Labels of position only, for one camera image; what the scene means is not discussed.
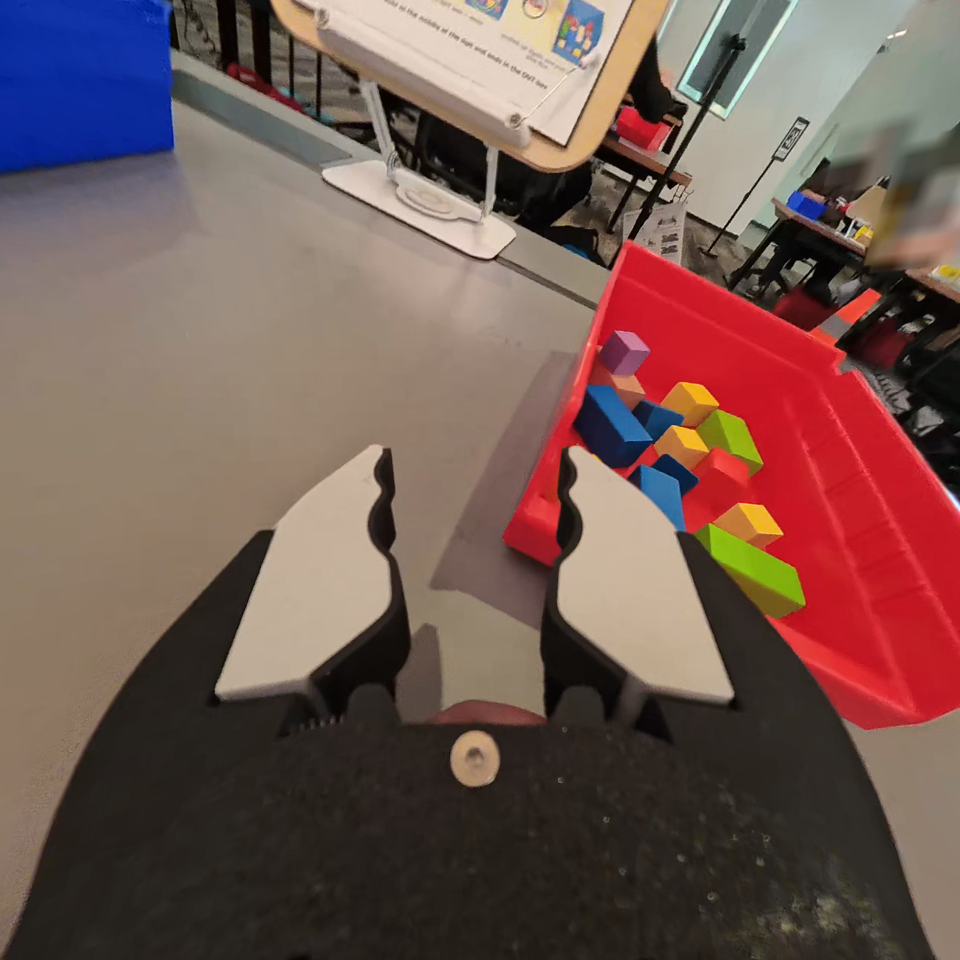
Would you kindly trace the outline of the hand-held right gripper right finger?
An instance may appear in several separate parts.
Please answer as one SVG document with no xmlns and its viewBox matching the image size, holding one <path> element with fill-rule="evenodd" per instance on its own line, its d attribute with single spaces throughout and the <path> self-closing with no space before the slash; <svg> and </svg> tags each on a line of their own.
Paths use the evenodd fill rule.
<svg viewBox="0 0 960 960">
<path fill-rule="evenodd" d="M 558 558 L 540 630 L 544 708 L 567 690 L 605 718 L 639 718 L 654 695 L 726 709 L 735 690 L 679 534 L 635 484 L 579 446 L 558 471 Z"/>
</svg>

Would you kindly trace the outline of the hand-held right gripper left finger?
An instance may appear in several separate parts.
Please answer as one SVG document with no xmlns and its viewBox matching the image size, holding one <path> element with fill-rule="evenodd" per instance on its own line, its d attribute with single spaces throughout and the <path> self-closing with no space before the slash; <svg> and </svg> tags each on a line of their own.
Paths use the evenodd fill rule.
<svg viewBox="0 0 960 960">
<path fill-rule="evenodd" d="M 343 714 L 354 691 L 396 694 L 411 649 L 392 452 L 368 446 L 276 523 L 215 684 L 221 702 L 294 695 Z"/>
</svg>

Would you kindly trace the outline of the pile of coloured wooden blocks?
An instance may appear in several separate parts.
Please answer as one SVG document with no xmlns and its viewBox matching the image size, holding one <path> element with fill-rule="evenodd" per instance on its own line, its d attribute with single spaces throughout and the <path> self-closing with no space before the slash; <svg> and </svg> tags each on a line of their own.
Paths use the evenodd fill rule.
<svg viewBox="0 0 960 960">
<path fill-rule="evenodd" d="M 746 422 L 720 409 L 704 385 L 678 381 L 650 399 L 639 370 L 650 348 L 617 329 L 595 347 L 573 421 L 581 445 L 654 501 L 762 613 L 783 619 L 807 598 L 796 568 L 770 554 L 784 532 L 762 503 L 746 500 L 764 465 Z"/>
</svg>

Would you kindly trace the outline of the red plastic bin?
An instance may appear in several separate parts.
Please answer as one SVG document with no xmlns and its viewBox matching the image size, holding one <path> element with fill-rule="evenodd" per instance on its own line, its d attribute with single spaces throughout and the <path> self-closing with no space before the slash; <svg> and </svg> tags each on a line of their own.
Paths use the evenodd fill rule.
<svg viewBox="0 0 960 960">
<path fill-rule="evenodd" d="M 750 430 L 763 467 L 726 462 L 684 498 L 688 530 L 739 498 L 784 532 L 772 549 L 798 572 L 806 605 L 774 626 L 846 720 L 922 724 L 959 706 L 958 509 L 841 352 L 665 258 L 627 243 L 609 275 L 551 428 L 502 535 L 550 567 L 559 555 L 559 457 L 600 345 L 634 332 L 660 402 L 703 385 Z"/>
</svg>

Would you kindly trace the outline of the grey desk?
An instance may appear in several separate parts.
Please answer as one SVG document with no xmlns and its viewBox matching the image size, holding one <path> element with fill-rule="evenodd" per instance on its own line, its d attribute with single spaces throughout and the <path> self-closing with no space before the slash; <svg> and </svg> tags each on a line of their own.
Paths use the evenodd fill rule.
<svg viewBox="0 0 960 960">
<path fill-rule="evenodd" d="M 599 303 L 174 118 L 2 178 L 2 958 L 958 958 L 958 709 L 847 720 L 694 534 L 733 703 L 546 714 L 552 568 L 500 533 Z M 367 447 L 394 696 L 219 701 Z"/>
</svg>

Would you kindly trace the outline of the white floor sign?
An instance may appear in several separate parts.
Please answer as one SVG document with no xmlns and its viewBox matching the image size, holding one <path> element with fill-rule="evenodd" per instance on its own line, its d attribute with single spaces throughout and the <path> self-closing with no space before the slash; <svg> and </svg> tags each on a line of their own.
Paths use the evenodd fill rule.
<svg viewBox="0 0 960 960">
<path fill-rule="evenodd" d="M 649 252 L 677 265 L 683 265 L 688 211 L 685 204 L 656 207 L 638 231 L 635 242 Z"/>
</svg>

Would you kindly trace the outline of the white board stand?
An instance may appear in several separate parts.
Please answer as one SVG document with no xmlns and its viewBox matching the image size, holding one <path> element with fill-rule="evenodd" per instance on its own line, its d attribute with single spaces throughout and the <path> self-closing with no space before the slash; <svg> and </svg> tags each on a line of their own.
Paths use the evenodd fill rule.
<svg viewBox="0 0 960 960">
<path fill-rule="evenodd" d="M 478 204 L 468 200 L 402 165 L 378 86 L 361 79 L 359 88 L 380 157 L 326 167 L 321 171 L 323 181 L 469 258 L 497 259 L 517 236 L 509 222 L 494 214 L 499 151 L 486 145 L 484 198 Z"/>
</svg>

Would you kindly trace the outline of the black tripod stand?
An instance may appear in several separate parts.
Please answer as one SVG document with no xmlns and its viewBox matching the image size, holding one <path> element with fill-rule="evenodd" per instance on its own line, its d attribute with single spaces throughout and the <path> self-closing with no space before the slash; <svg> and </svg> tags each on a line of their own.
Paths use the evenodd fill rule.
<svg viewBox="0 0 960 960">
<path fill-rule="evenodd" d="M 746 46 L 747 41 L 744 35 L 734 33 L 728 38 L 726 53 L 724 54 L 723 58 L 718 61 L 717 69 L 711 79 L 710 86 L 706 92 L 702 94 L 698 112 L 688 125 L 684 125 L 685 133 L 683 138 L 681 139 L 675 152 L 670 156 L 664 172 L 658 176 L 654 182 L 653 188 L 648 193 L 647 197 L 642 203 L 641 208 L 637 212 L 637 217 L 630 228 L 629 234 L 626 237 L 626 239 L 630 242 L 636 240 L 639 231 L 649 220 L 663 190 L 670 182 L 678 163 L 689 149 L 693 138 L 696 136 L 706 116 L 710 112 L 719 91 L 724 86 L 726 79 L 745 51 Z"/>
</svg>

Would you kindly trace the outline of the instruction sheet board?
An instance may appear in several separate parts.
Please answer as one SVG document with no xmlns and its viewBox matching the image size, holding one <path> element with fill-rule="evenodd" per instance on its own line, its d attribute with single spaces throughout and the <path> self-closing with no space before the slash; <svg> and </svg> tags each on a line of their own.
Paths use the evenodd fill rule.
<svg viewBox="0 0 960 960">
<path fill-rule="evenodd" d="M 272 2 L 361 81 L 543 172 L 589 159 L 666 2 Z"/>
</svg>

